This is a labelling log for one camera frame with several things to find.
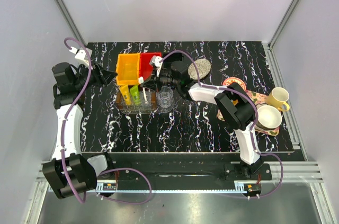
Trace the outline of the yellow toothpaste tube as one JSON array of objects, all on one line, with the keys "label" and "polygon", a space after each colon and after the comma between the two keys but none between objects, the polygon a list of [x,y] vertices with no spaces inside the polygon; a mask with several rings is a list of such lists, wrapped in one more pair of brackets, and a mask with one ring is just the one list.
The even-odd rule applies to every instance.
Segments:
[{"label": "yellow toothpaste tube", "polygon": [[119,87],[119,91],[123,97],[123,100],[125,102],[126,105],[131,105],[132,104],[132,100],[130,97],[130,92],[129,92],[129,86],[128,85],[123,85]]}]

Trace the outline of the clear plastic cup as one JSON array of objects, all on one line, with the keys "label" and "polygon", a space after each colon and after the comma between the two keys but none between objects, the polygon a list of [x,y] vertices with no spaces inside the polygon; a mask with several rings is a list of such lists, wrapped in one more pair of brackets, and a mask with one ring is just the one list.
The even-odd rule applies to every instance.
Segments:
[{"label": "clear plastic cup", "polygon": [[156,93],[158,104],[162,108],[168,108],[171,105],[173,91],[170,87],[162,86],[160,91]]}]

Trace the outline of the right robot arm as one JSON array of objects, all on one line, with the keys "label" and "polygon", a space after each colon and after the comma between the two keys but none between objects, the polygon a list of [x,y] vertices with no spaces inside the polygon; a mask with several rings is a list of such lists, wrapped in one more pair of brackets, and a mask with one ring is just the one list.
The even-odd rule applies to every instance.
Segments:
[{"label": "right robot arm", "polygon": [[152,61],[151,75],[138,82],[143,88],[159,91],[163,86],[174,88],[186,100],[207,102],[218,107],[226,123],[227,131],[234,131],[240,148],[240,159],[243,162],[241,174],[248,180],[260,173],[262,161],[257,149],[254,126],[256,106],[237,83],[230,86],[207,85],[200,82],[199,68],[192,63],[197,78],[189,73],[190,66],[182,61],[174,61],[170,68],[163,68],[161,62]]}]

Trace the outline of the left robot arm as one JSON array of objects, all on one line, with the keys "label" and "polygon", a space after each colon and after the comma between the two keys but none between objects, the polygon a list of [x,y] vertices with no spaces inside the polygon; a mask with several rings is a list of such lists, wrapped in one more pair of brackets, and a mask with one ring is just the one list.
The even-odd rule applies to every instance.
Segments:
[{"label": "left robot arm", "polygon": [[52,72],[56,80],[53,106],[58,132],[51,161],[42,165],[42,172],[56,197],[65,199],[95,189],[99,176],[109,179],[114,175],[115,167],[108,153],[88,159],[82,155],[80,135],[85,90],[91,86],[108,86],[118,74],[97,63],[88,68],[67,62],[56,64]]}]

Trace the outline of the white toothbrush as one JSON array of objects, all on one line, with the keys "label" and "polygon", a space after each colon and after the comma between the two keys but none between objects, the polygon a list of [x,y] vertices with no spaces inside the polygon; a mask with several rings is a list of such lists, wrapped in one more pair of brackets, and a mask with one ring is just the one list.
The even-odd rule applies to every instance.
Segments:
[{"label": "white toothbrush", "polygon": [[148,104],[147,95],[146,95],[146,90],[145,90],[145,88],[142,86],[142,84],[144,83],[144,78],[143,78],[142,76],[138,78],[138,83],[139,83],[140,87],[142,88],[142,93],[143,93],[143,96],[144,96],[145,104]]}]

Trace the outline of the clear acrylic toothbrush holder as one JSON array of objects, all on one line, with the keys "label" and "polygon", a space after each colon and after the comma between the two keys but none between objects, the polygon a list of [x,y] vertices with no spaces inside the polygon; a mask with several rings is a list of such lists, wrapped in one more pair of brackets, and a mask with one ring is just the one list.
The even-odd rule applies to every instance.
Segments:
[{"label": "clear acrylic toothbrush holder", "polygon": [[125,104],[122,94],[117,94],[116,106],[123,113],[150,113],[157,109],[155,92],[139,92],[139,101],[136,104],[133,99],[130,105]]}]

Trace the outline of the green toothpaste tube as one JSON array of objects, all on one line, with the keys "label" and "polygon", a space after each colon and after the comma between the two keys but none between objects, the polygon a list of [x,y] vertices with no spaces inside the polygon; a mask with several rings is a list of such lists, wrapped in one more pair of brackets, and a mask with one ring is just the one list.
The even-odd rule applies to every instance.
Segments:
[{"label": "green toothpaste tube", "polygon": [[141,103],[140,101],[140,94],[139,94],[139,89],[138,85],[134,85],[133,87],[130,88],[130,95],[132,97],[133,103],[135,105],[139,105]]}]

